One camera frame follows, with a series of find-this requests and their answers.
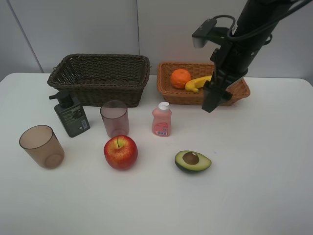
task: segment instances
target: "pink bottle label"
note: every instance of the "pink bottle label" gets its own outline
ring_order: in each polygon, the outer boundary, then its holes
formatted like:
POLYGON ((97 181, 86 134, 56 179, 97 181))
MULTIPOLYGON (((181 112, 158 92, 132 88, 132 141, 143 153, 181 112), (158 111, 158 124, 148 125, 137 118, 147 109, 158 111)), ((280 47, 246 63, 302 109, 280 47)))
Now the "pink bottle label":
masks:
POLYGON ((160 136, 167 136, 168 124, 166 122, 158 123, 154 127, 154 133, 160 136))

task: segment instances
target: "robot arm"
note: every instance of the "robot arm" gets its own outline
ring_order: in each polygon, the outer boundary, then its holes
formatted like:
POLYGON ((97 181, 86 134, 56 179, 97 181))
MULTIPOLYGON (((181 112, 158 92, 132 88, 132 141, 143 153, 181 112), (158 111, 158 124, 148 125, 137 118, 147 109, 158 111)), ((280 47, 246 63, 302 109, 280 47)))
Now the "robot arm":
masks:
POLYGON ((205 21, 192 35, 194 47, 204 47, 206 42, 219 44, 211 61, 215 71, 210 82, 203 87, 202 109, 212 112, 220 104, 231 99, 226 89, 243 78, 248 66, 262 46, 270 43, 272 31, 280 20, 305 6, 312 0, 248 0, 236 24, 232 16, 221 15, 205 21), (230 29, 215 27, 218 18, 233 20, 230 29))

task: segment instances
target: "apple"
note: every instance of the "apple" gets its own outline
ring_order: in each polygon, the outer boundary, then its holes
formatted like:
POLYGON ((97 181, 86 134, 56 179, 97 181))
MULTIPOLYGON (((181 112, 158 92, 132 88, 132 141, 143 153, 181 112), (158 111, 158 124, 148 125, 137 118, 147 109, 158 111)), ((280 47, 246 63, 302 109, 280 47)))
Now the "apple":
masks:
POLYGON ((138 149, 128 136, 115 136, 104 146, 104 156, 114 169, 126 170, 136 162, 138 149))

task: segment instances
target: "banana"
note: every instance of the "banana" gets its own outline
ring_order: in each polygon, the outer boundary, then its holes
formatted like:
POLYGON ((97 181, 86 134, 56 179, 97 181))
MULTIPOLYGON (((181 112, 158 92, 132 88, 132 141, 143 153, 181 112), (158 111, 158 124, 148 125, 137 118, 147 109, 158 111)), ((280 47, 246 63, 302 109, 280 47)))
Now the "banana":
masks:
POLYGON ((204 86, 206 81, 211 81, 212 76, 205 76, 196 79, 192 79, 186 83, 185 89, 189 92, 198 93, 199 89, 204 86))

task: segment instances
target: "plastic cup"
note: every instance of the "plastic cup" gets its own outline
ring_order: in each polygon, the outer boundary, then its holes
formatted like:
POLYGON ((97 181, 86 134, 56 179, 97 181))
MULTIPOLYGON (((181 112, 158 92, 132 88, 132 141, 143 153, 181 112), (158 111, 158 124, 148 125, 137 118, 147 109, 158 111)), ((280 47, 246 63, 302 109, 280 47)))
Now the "plastic cup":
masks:
POLYGON ((100 114, 110 138, 128 135, 129 122, 126 104, 118 100, 109 101, 102 105, 100 114))
POLYGON ((64 150, 49 126, 34 126, 20 137, 20 146, 41 167, 53 169, 64 159, 64 150))

